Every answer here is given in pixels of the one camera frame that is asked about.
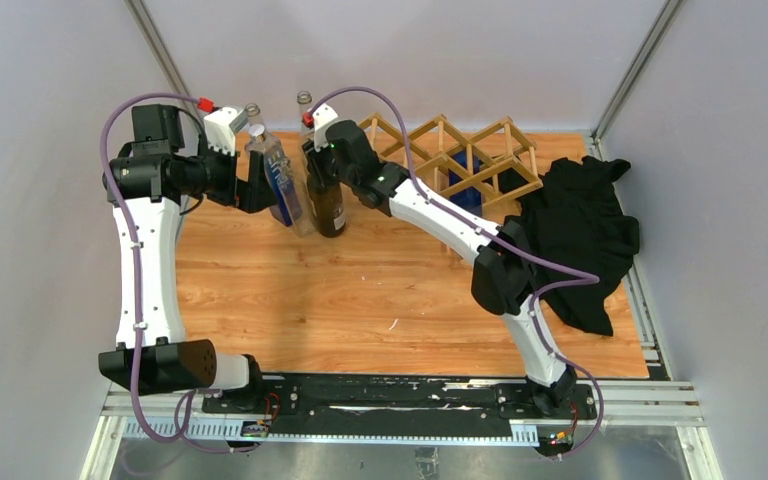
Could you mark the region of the olive wine bottle silver neck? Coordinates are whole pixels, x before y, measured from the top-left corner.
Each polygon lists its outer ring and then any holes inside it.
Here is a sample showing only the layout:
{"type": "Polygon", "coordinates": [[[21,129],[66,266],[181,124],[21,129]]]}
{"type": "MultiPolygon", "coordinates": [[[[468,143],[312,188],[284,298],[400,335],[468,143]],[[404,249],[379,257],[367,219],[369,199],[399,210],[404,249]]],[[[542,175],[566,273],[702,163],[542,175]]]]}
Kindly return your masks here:
{"type": "Polygon", "coordinates": [[[337,237],[345,230],[346,218],[333,155],[326,150],[311,151],[307,170],[306,183],[316,229],[326,238],[337,237]]]}

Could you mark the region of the blue square glass bottle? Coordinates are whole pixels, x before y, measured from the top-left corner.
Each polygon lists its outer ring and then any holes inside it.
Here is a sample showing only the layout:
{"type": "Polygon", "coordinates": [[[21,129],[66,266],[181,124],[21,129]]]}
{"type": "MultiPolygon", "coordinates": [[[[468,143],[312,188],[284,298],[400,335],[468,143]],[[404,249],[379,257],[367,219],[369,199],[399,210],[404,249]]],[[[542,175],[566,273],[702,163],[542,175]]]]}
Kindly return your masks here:
{"type": "Polygon", "coordinates": [[[280,140],[264,125],[252,124],[248,133],[250,140],[246,151],[261,154],[268,184],[275,194],[276,204],[269,207],[270,213],[285,227],[298,231],[303,207],[296,190],[290,158],[284,152],[280,140]]]}

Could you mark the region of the dark labelled clear bottle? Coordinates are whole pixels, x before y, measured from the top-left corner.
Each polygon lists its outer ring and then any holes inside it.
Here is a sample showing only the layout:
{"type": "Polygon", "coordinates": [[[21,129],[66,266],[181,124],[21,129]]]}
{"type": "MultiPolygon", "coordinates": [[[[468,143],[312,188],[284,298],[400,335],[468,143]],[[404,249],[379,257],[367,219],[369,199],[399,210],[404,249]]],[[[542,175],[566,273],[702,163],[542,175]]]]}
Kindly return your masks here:
{"type": "Polygon", "coordinates": [[[248,119],[248,133],[251,137],[263,140],[268,132],[260,107],[256,103],[248,103],[244,107],[248,119]]]}

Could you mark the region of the clear glass bottle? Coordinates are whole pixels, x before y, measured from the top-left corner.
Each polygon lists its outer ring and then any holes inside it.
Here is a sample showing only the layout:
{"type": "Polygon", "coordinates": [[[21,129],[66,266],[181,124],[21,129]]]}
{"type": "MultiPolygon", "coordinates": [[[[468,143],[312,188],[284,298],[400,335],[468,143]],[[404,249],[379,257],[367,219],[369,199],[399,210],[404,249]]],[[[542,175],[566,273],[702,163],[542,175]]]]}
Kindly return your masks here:
{"type": "Polygon", "coordinates": [[[296,96],[296,102],[299,110],[299,147],[303,157],[309,153],[306,147],[308,142],[314,140],[314,123],[310,119],[311,108],[314,105],[313,96],[309,91],[299,91],[296,96]]]}

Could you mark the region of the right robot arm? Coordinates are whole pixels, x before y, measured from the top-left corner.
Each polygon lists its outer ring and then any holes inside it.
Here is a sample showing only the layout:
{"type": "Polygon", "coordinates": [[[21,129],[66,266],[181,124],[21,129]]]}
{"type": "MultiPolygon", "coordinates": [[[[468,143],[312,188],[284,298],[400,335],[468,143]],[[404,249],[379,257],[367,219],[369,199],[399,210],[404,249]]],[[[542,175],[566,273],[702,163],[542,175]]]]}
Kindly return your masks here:
{"type": "Polygon", "coordinates": [[[315,172],[348,186],[365,207],[425,231],[471,267],[474,300],[504,321],[523,359],[524,403],[549,418],[572,409],[576,372],[559,357],[535,296],[533,267],[510,250],[526,245],[521,226],[473,216],[432,192],[404,166],[381,160],[352,120],[306,113],[302,123],[310,136],[303,151],[315,172]]]}

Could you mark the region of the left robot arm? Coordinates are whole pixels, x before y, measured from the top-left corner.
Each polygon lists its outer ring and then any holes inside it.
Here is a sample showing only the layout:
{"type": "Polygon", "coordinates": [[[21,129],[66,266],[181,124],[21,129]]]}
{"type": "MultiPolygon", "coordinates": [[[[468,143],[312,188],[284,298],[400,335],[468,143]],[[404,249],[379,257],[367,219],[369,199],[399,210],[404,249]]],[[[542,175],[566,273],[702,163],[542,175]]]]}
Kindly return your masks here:
{"type": "Polygon", "coordinates": [[[248,113],[215,107],[194,122],[196,154],[185,146],[182,109],[136,105],[131,109],[133,139],[108,162],[103,179],[119,232],[122,310],[113,350],[98,356],[100,373],[139,395],[184,390],[220,391],[220,403],[243,413],[258,411],[270,395],[253,356],[217,352],[209,340],[190,340],[177,296],[176,242],[187,214],[184,197],[209,200],[246,213],[273,206],[264,158],[250,159],[249,176],[237,176],[237,134],[248,113]]]}

